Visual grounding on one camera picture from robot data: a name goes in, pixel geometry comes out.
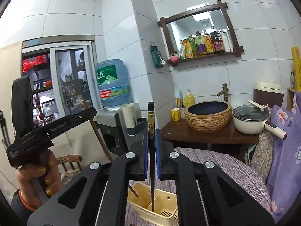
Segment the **left hand yellow nails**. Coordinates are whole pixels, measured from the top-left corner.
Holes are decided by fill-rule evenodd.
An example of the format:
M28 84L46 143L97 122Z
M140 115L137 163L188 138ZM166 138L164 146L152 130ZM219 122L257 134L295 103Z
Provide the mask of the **left hand yellow nails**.
M38 209L63 187L57 159L51 150L44 165L26 164L16 169L15 174L20 200L31 211Z

